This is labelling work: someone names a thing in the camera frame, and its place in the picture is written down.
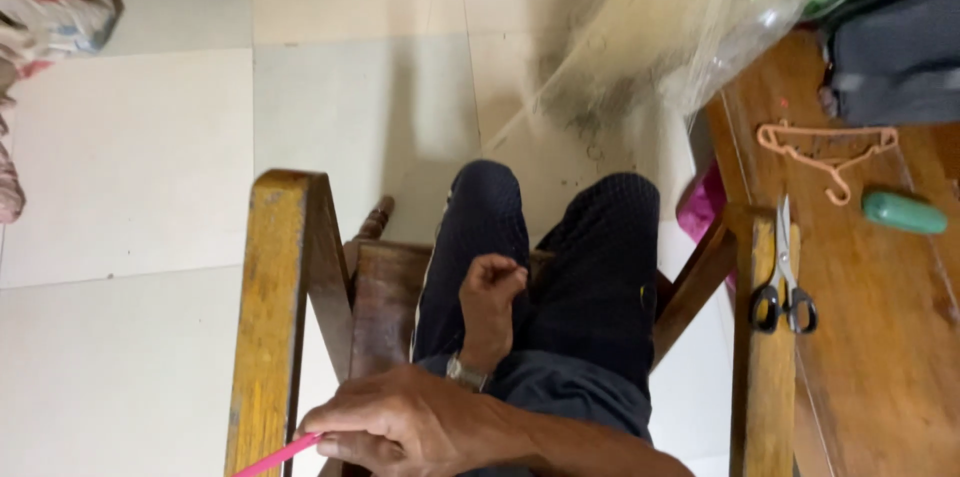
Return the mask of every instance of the white tile floor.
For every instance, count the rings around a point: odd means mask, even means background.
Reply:
[[[4,470],[219,473],[255,175],[330,173],[344,236],[394,194],[389,237],[430,241],[458,167],[556,66],[575,2],[124,0],[101,56],[18,84],[5,145],[28,203],[0,256]],[[693,242],[666,219],[659,249],[675,276]],[[654,441],[699,477],[726,472],[729,317],[715,295],[651,380]],[[304,411],[336,388],[315,328],[306,348]]]

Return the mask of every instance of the person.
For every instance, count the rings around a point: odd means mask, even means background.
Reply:
[[[294,433],[381,477],[690,477],[647,424],[660,195],[636,174],[584,189],[529,279],[510,169],[454,179],[417,306],[410,364],[348,380]]]

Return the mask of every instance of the clear plastic bag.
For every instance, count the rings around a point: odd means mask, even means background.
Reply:
[[[532,235],[600,177],[637,172],[665,218],[692,173],[690,116],[780,40],[808,0],[587,0],[565,57],[483,148],[517,174]]]

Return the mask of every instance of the hand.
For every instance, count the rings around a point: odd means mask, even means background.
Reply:
[[[529,449],[522,436],[512,437],[511,410],[410,364],[344,383],[307,412],[294,440],[323,434],[320,455],[379,477],[450,477]]]
[[[514,298],[527,287],[527,269],[498,254],[473,260],[460,287],[466,329],[460,362],[492,373],[514,345]]]

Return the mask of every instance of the checkered pants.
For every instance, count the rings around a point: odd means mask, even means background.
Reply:
[[[588,361],[649,397],[659,219],[657,187],[634,173],[577,194],[537,246],[555,259],[513,301],[513,351]],[[520,184],[507,166],[478,160],[450,189],[417,310],[414,362],[462,347],[460,285],[474,258],[490,253],[530,267]]]

